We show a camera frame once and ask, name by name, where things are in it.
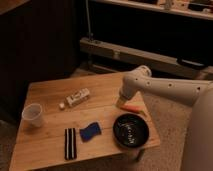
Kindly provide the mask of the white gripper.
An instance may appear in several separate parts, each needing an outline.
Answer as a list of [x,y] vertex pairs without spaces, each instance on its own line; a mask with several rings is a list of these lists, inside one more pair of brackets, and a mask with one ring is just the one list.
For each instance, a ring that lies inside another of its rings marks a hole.
[[126,92],[119,92],[119,98],[116,102],[116,107],[120,108],[123,106],[127,101],[131,100],[132,96]]

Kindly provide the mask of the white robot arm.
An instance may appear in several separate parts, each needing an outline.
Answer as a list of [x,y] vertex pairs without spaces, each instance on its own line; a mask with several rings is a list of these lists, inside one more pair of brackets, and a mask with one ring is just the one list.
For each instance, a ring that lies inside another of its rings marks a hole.
[[153,78],[141,65],[124,74],[118,106],[138,92],[171,100],[186,120],[181,171],[213,171],[213,80]]

